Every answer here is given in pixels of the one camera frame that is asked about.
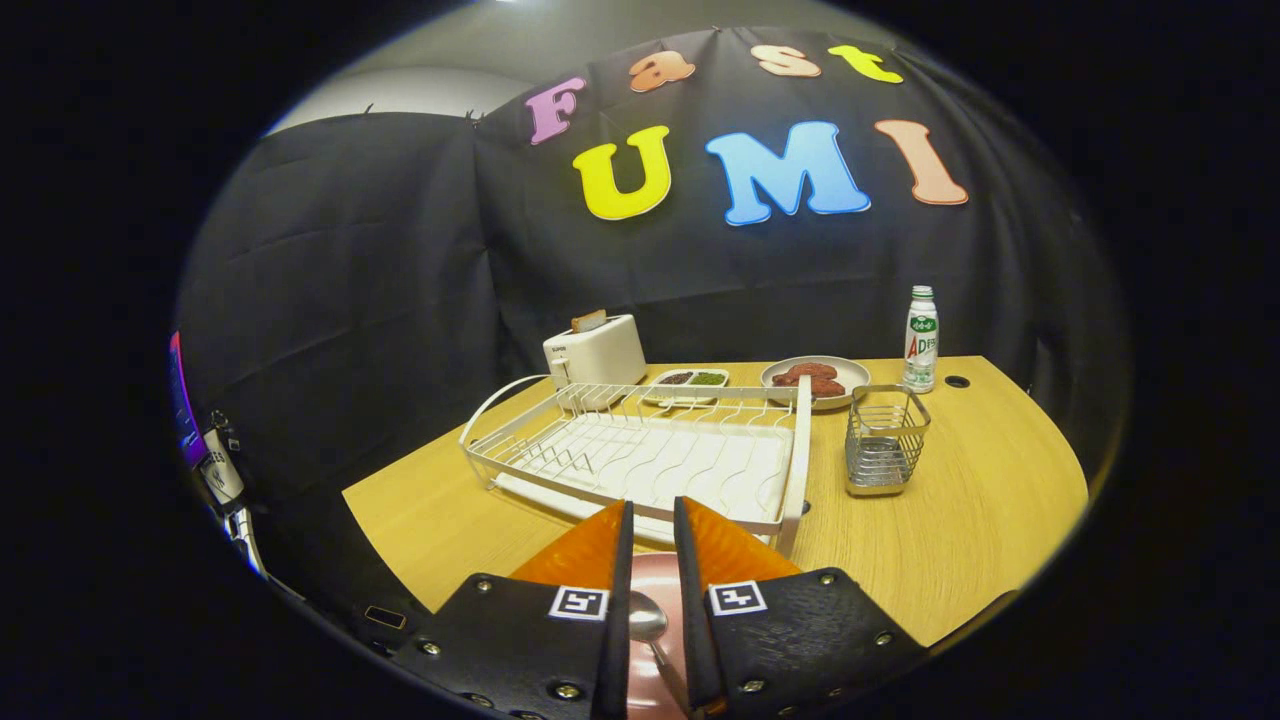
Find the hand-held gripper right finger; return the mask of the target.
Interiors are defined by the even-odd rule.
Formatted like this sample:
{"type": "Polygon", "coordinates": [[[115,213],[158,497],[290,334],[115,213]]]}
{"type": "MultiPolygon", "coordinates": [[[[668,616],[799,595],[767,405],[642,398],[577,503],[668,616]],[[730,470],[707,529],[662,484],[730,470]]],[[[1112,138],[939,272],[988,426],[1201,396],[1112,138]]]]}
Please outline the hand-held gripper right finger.
{"type": "Polygon", "coordinates": [[[846,571],[804,571],[692,498],[675,546],[695,719],[812,719],[927,656],[846,571]]]}

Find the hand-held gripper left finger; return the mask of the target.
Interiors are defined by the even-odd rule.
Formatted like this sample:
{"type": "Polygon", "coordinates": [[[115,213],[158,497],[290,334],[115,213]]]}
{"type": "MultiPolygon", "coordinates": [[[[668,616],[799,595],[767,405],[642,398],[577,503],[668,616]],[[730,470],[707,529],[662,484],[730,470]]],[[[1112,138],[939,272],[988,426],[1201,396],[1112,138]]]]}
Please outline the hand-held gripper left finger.
{"type": "Polygon", "coordinates": [[[613,502],[506,577],[468,577],[393,656],[486,711],[627,715],[634,506],[613,502]]]}

